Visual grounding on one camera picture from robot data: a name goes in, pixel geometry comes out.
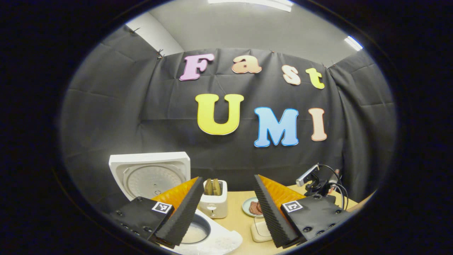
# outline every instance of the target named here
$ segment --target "plate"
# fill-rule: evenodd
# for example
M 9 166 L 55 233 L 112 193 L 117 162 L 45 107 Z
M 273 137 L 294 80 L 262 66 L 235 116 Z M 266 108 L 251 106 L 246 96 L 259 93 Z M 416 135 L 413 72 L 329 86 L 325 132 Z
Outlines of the plate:
M 263 218 L 264 216 L 263 215 L 256 215 L 256 214 L 253 214 L 249 211 L 249 208 L 250 208 L 250 204 L 252 202 L 258 202 L 258 198 L 256 197 L 251 197 L 249 199 L 247 199 L 243 204 L 242 204 L 242 210 L 244 211 L 244 213 L 246 213 L 248 216 L 252 216 L 252 217 L 257 217 L 257 218 Z

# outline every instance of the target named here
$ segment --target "black fabric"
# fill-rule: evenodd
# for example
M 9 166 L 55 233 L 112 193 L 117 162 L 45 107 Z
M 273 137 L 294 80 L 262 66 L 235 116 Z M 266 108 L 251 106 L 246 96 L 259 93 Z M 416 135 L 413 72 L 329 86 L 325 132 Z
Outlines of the black fabric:
M 212 53 L 201 77 L 180 81 L 184 57 Z M 236 74 L 233 58 L 253 55 L 263 70 Z M 299 71 L 302 83 L 288 84 L 281 66 Z M 325 88 L 315 88 L 305 73 L 316 68 Z M 214 136 L 197 124 L 202 93 L 219 96 L 215 120 L 228 118 L 226 94 L 241 94 L 239 127 Z M 298 110 L 295 146 L 257 148 L 256 107 L 269 107 L 280 120 L 287 108 Z M 314 142 L 310 108 L 322 108 L 327 140 Z M 192 177 L 219 178 L 230 191 L 252 190 L 253 175 L 284 185 L 320 162 L 344 173 L 350 197 L 361 200 L 386 169 L 395 136 L 388 85 L 377 66 L 359 52 L 325 68 L 294 56 L 256 49 L 204 49 L 157 59 L 157 51 L 122 28 L 106 38 L 75 74 L 62 109 L 60 130 L 67 169 L 82 194 L 103 211 L 127 202 L 108 167 L 112 154 L 185 151 Z M 330 177 L 328 169 L 323 177 Z

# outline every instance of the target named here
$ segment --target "meat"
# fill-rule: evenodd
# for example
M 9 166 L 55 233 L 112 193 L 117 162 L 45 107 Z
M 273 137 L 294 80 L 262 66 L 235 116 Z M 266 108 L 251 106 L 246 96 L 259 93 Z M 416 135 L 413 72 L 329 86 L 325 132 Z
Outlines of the meat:
M 249 211 L 250 211 L 250 213 L 255 214 L 255 215 L 263 215 L 263 212 L 261 211 L 261 206 L 260 206 L 259 202 L 252 201 L 250 203 Z

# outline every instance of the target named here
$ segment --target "yellow letter u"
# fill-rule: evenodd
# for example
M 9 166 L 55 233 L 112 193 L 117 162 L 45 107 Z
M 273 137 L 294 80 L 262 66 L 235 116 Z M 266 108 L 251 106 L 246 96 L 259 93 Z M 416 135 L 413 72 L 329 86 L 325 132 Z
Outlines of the yellow letter u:
M 239 109 L 244 97 L 238 94 L 228 94 L 225 100 L 229 102 L 228 121 L 218 124 L 214 121 L 214 104 L 219 100 L 215 94 L 200 94 L 195 97 L 198 102 L 198 126 L 211 135 L 227 135 L 239 126 Z

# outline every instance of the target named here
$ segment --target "letter m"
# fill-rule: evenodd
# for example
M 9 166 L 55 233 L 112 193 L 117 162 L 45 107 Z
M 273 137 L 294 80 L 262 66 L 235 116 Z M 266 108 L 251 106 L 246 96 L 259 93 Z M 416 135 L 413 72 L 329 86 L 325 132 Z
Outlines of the letter m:
M 258 140 L 255 141 L 256 147 L 267 147 L 270 145 L 267 133 L 270 134 L 274 145 L 279 144 L 283 133 L 282 145 L 292 146 L 299 143 L 296 137 L 296 118 L 299 112 L 296 109 L 286 109 L 279 122 L 269 107 L 258 107 L 255 109 L 255 113 L 259 119 Z

